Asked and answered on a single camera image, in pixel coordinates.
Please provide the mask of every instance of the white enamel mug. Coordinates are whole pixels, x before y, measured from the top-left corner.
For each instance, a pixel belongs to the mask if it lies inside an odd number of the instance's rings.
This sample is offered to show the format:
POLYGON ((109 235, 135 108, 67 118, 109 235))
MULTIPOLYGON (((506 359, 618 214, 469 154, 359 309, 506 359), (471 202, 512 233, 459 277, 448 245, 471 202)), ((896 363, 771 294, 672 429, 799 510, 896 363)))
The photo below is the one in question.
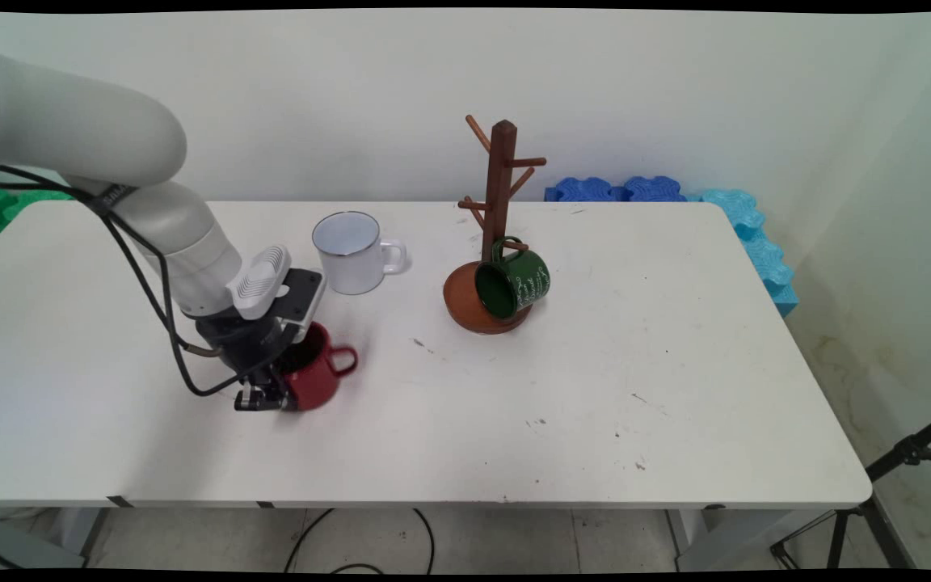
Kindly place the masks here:
POLYGON ((311 242, 322 258, 329 288, 344 295, 372 291, 383 281, 383 276, 407 268, 404 243, 380 239, 380 222, 356 210, 322 218, 314 225, 311 242), (398 262, 383 260, 384 247, 398 248, 398 262))

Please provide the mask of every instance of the green mug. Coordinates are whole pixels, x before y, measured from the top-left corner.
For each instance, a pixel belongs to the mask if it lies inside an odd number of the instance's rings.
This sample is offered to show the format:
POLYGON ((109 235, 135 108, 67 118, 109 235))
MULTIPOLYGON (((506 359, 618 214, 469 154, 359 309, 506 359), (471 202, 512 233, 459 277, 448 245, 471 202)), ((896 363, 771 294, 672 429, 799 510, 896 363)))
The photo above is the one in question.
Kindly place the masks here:
POLYGON ((503 258, 502 244, 506 240, 522 243, 514 236, 495 240, 491 261, 480 263, 475 276, 480 302, 499 319, 509 319, 518 310, 538 301, 548 294, 551 285, 548 268, 535 251, 517 251, 503 258))

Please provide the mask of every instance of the red enamel mug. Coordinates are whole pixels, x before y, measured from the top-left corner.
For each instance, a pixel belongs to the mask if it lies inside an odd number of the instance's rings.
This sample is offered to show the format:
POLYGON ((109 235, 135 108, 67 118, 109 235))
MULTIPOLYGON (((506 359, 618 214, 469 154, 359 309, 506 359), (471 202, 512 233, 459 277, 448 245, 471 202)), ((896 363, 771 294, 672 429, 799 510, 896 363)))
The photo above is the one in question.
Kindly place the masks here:
POLYGON ((358 368, 358 352, 351 346, 333 346, 329 331, 317 322, 311 322, 307 335, 299 344, 289 346, 282 354, 281 371, 295 402, 295 410, 311 410, 329 401, 339 380, 358 368), (333 356, 347 353, 354 362, 347 368, 337 369, 333 356))

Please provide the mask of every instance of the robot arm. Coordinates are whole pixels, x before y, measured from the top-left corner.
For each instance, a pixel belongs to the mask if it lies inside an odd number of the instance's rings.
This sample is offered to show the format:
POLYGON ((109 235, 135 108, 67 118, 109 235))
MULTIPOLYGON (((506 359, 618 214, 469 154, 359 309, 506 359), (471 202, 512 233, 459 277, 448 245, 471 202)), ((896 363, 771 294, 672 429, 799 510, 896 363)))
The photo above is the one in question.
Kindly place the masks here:
POLYGON ((185 132, 156 100, 0 55, 0 163, 55 170, 93 195, 139 187, 115 213, 165 254, 179 309, 209 316, 232 306, 225 284, 242 261, 207 204, 170 181, 184 162, 185 132))
MULTIPOLYGON (((184 161, 185 132, 156 100, 0 55, 0 165, 55 170, 92 196, 134 187, 111 213, 163 255, 171 297, 249 384, 251 393, 246 399, 240 393, 236 409, 276 408, 288 390, 280 366, 262 363, 303 339, 325 289, 322 273, 289 268, 282 246, 266 248, 243 268, 207 204, 171 181, 184 161), (259 282, 267 277, 273 285, 266 292, 259 282), (296 335, 289 324, 299 327, 296 335)), ((136 246, 162 275, 158 255, 136 246)), ((189 390, 207 395, 223 387, 195 388, 171 342, 189 390)))

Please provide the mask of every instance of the wooden mug holder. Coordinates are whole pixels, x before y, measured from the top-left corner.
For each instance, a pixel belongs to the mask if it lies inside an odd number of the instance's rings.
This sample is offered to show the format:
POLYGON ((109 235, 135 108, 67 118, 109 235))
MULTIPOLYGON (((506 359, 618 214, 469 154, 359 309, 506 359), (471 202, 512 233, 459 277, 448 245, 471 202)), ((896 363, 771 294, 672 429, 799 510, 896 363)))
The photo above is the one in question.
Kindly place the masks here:
MULTIPOLYGON (((509 199, 533 175, 533 167, 544 166, 546 159, 513 158, 516 150, 516 126, 509 121, 502 120, 496 123, 491 130, 490 140, 483 135, 483 129, 480 129, 480 125, 472 115, 466 115, 465 122, 469 123, 469 127, 473 129, 473 133, 476 133, 480 144, 487 149, 491 157, 487 163, 487 198, 483 202, 475 202, 466 196, 458 203, 458 207, 472 211, 473 217, 483 230, 480 259, 489 261, 491 260, 491 246, 494 246, 495 240, 505 236, 509 199), (512 183, 513 168, 527 168, 527 171, 515 183, 512 183)), ((507 240, 503 246, 515 248, 517 251, 525 251, 528 248, 525 244, 511 242, 511 240, 507 240)), ((492 316, 476 294, 474 275, 479 264, 480 261, 465 263, 451 272, 448 279, 444 281, 444 304, 448 307, 451 319, 476 334, 503 334, 510 329, 517 328, 527 319, 531 306, 526 306, 509 319, 498 319, 492 316)))

